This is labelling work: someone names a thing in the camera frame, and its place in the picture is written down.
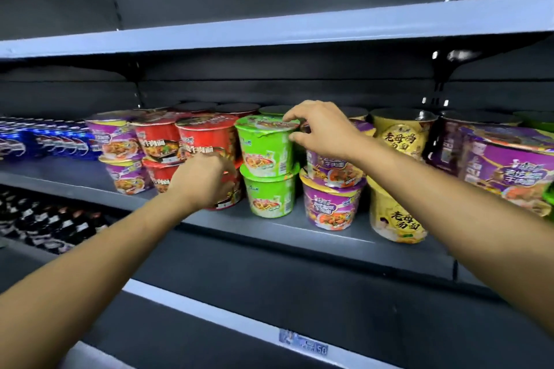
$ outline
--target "metal shelf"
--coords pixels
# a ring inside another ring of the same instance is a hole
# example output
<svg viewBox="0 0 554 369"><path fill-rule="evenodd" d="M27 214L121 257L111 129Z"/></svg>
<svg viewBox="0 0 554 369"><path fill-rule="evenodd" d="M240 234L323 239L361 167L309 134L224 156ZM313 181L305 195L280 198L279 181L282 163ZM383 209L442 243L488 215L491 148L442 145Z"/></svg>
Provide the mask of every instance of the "metal shelf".
<svg viewBox="0 0 554 369"><path fill-rule="evenodd" d="M0 58L554 31L554 0L459 0L0 42Z"/></svg>
<svg viewBox="0 0 554 369"><path fill-rule="evenodd" d="M155 190L134 196L117 193L101 163L63 157L18 163L1 162L0 184L130 211L141 207L156 195ZM184 223L234 236L452 280L454 259L432 237L417 245L390 242L371 229L367 212L359 213L354 224L344 231L324 231L307 220L300 200L297 199L292 213L279 219L254 216L248 202L243 200L223 211L199 211L185 219Z"/></svg>

